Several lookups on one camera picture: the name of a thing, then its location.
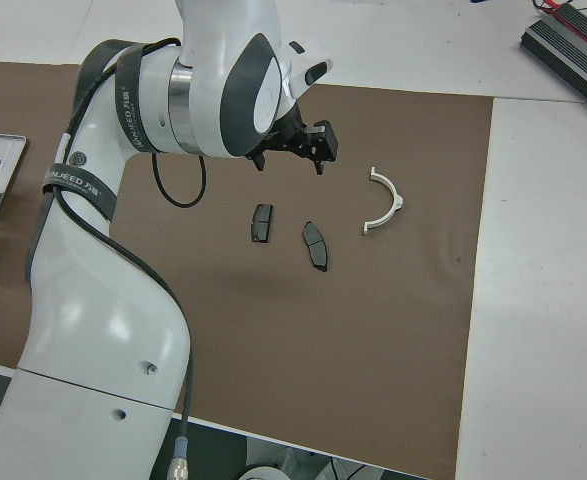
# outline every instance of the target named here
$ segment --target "brown mat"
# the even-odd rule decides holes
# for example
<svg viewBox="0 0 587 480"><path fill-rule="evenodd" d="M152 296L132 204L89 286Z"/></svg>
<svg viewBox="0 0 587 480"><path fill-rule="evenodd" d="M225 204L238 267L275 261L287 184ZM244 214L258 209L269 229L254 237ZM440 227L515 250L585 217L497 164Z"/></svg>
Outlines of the brown mat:
<svg viewBox="0 0 587 480"><path fill-rule="evenodd" d="M0 212L0 364L14 367L30 318L23 264L40 182L70 115L76 66L0 64L0 133L30 140ZM113 236L164 276L188 315L193 415L433 479L453 479L491 99L316 86L307 122L328 119L339 159L209 159L194 209L172 207L148 155L130 162ZM197 193L195 157L161 156L170 192ZM405 206L381 217L393 180ZM274 204L269 244L250 240ZM329 249L315 270L312 220Z"/></svg>

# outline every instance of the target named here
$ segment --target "robotic arm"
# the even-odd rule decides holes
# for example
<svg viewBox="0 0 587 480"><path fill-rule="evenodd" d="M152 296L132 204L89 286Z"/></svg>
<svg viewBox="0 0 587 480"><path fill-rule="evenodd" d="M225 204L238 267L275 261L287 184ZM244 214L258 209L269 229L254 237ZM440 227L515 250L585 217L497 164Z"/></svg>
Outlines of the robotic arm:
<svg viewBox="0 0 587 480"><path fill-rule="evenodd" d="M272 0L176 3L181 47L111 42L82 68L27 265L31 326L0 409L0 479L146 479L162 444L190 339L169 287L109 238L130 157L246 156L262 169L264 151L289 150L317 173L335 160L330 124L307 127L296 101L331 62L281 39Z"/></svg>

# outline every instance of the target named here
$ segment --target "cable connector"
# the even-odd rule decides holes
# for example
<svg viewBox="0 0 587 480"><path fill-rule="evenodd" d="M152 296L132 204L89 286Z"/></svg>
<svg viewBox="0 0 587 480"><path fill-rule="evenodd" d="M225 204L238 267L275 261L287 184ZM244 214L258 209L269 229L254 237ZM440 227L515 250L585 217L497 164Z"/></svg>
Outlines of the cable connector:
<svg viewBox="0 0 587 480"><path fill-rule="evenodd" d="M186 437L177 437L175 439L175 451L173 460L169 465L169 471L166 474L166 480L186 480L189 478L189 467L186 462L186 449L188 440Z"/></svg>

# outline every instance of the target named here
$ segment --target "black strap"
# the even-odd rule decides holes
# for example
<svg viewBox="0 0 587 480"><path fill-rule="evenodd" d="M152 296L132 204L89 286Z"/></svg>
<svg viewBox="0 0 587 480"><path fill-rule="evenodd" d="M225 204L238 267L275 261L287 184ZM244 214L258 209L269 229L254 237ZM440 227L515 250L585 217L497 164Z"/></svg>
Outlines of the black strap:
<svg viewBox="0 0 587 480"><path fill-rule="evenodd" d="M115 108L122 130L138 151L158 153L142 125L140 114L140 67L145 44L136 43L117 60Z"/></svg>
<svg viewBox="0 0 587 480"><path fill-rule="evenodd" d="M95 79L104 71L111 59L118 52L126 47L133 45L133 42L125 40L105 40L97 47L91 50L84 62L77 77L77 87L75 88L75 99L73 100L73 109L77 110L86 96L89 89L95 82Z"/></svg>
<svg viewBox="0 0 587 480"><path fill-rule="evenodd" d="M75 165L54 163L44 175L42 190L45 193L50 192L53 186L81 195L109 222L113 220L117 196L108 185L88 170Z"/></svg>

